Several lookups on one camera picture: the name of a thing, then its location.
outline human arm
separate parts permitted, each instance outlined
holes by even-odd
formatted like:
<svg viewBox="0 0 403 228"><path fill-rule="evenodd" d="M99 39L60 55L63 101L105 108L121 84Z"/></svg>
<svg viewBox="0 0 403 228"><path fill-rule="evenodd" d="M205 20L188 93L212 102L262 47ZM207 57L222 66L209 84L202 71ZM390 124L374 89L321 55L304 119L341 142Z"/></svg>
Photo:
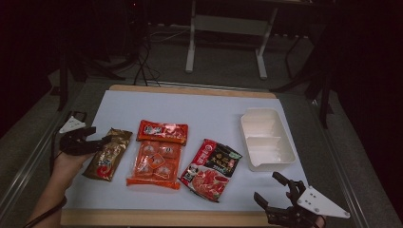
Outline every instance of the human arm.
<svg viewBox="0 0 403 228"><path fill-rule="evenodd" d="M63 200L66 190L70 187L74 177L78 174L83 163L92 156L71 156L61 152L54 161L53 172L50 176L47 186L38 199L30 217L29 222L43 215L47 210L55 207ZM36 224L35 228L40 227L60 227L62 210L57 210L48 217Z"/></svg>

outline hand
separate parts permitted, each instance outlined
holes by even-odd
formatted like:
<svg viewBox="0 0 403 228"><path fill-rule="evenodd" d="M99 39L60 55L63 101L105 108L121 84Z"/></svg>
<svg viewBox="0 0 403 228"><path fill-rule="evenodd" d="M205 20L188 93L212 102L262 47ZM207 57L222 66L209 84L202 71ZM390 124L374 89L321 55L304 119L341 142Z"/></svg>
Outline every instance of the hand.
<svg viewBox="0 0 403 228"><path fill-rule="evenodd" d="M73 156L64 152L60 152L54 161L53 172L51 180L56 181L64 189L68 189L74 177L78 174L83 167L83 163L93 156L93 154Z"/></svg>
<svg viewBox="0 0 403 228"><path fill-rule="evenodd" d="M315 224L320 228L326 227L326 217L325 216L317 217L317 221L315 222Z"/></svg>

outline snack package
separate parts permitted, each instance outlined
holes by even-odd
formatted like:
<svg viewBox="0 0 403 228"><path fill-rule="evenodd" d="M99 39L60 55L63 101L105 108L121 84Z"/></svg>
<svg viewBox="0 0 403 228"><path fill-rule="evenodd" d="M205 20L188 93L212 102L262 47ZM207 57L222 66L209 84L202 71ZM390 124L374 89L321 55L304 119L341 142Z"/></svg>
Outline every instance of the snack package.
<svg viewBox="0 0 403 228"><path fill-rule="evenodd" d="M159 141L186 145L187 131L187 124L154 123L141 120L136 140Z"/></svg>
<svg viewBox="0 0 403 228"><path fill-rule="evenodd" d="M126 185L156 184L179 189L177 175L181 153L182 146L178 143L141 141Z"/></svg>
<svg viewBox="0 0 403 228"><path fill-rule="evenodd" d="M132 134L130 131L111 128L106 134L112 136L110 143L104 145L103 150L94 155L83 175L90 179L112 181Z"/></svg>
<svg viewBox="0 0 403 228"><path fill-rule="evenodd" d="M241 158L229 146L205 139L180 180L202 198L219 202Z"/></svg>

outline white plastic tray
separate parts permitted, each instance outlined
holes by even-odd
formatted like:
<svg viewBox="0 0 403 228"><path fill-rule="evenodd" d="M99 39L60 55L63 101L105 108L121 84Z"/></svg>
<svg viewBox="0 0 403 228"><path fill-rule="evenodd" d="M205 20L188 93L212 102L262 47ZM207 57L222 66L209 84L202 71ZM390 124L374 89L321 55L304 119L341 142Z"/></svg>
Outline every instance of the white plastic tray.
<svg viewBox="0 0 403 228"><path fill-rule="evenodd" d="M250 170L281 171L296 161L297 152L291 146L285 126L275 109L248 108L240 121Z"/></svg>

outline robotic claw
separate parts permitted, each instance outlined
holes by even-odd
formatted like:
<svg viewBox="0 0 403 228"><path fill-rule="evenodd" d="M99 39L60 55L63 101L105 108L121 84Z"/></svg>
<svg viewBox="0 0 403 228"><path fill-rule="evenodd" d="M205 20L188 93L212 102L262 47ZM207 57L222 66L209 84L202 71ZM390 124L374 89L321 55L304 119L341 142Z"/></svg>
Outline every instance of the robotic claw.
<svg viewBox="0 0 403 228"><path fill-rule="evenodd" d="M348 212L327 199L314 187L309 186L306 188L301 180L288 180L279 172L274 172L272 177L282 185L288 185L290 192L287 193L287 197L293 206L287 209L271 207L266 199L255 192L254 200L264 209L270 224L290 228L319 228L316 225L318 217L330 216L345 219L350 217Z"/></svg>
<svg viewBox="0 0 403 228"><path fill-rule="evenodd" d="M82 121L86 118L86 113L82 112L70 112L68 114L69 119L60 128L59 131L53 134L53 146L50 154L50 174L53 171L53 163L55 160L54 143L57 133L64 134L59 141L59 150L66 154L79 156L85 154L95 153L103 149L104 145L110 143L112 136L105 136L99 141L87 141L86 137L96 132L96 127L92 126L85 128L86 124L79 121L78 116L84 115Z"/></svg>

